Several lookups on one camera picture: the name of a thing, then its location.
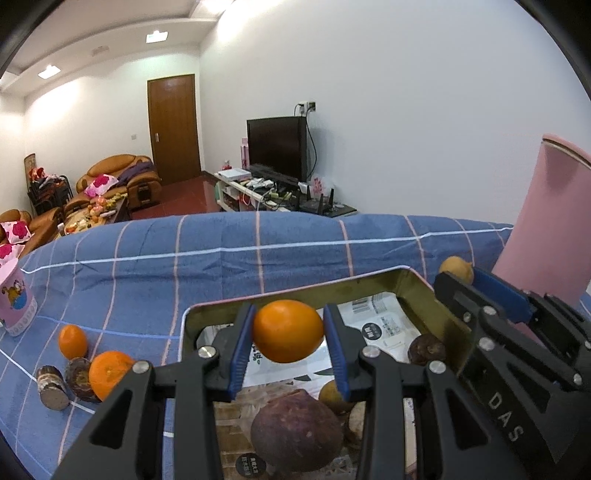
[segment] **pink pillow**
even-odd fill
[[[104,195],[113,185],[116,185],[118,181],[119,180],[112,175],[99,175],[86,187],[84,193],[86,193],[91,199],[99,195]]]
[[[22,220],[18,222],[4,222],[0,223],[0,225],[4,228],[8,237],[8,243],[10,244],[23,244],[28,242],[32,237],[27,224]]]
[[[8,263],[10,260],[18,258],[23,250],[25,250],[24,245],[0,245],[0,267],[5,263]]]

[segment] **orange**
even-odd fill
[[[90,364],[88,380],[96,396],[104,401],[135,361],[123,352],[105,352]]]
[[[316,311],[296,300],[273,301],[259,310],[252,340],[269,360],[289,364],[306,358],[322,343],[324,325]]]
[[[62,328],[60,336],[57,338],[57,344],[61,354],[68,360],[84,357],[88,351],[86,335],[77,325],[66,325]]]

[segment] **electronic device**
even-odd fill
[[[303,116],[259,118],[246,122],[250,170],[256,176],[273,178],[277,173],[289,183],[308,178],[307,121]],[[264,173],[264,167],[270,170]]]
[[[326,212],[332,210],[335,203],[335,189],[330,190],[330,197],[328,203],[324,202],[324,195],[320,195],[319,200],[313,200],[310,196],[310,186],[306,193],[306,201],[300,205],[301,212],[315,213],[316,215],[324,215]]]
[[[230,170],[221,170],[217,174],[226,181],[242,181],[252,178],[252,173],[241,168],[231,168]]]

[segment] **black tv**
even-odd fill
[[[259,118],[246,122],[251,165],[298,181],[308,179],[306,117]]]

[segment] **wooden door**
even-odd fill
[[[163,185],[201,173],[195,75],[148,81],[152,153]]]

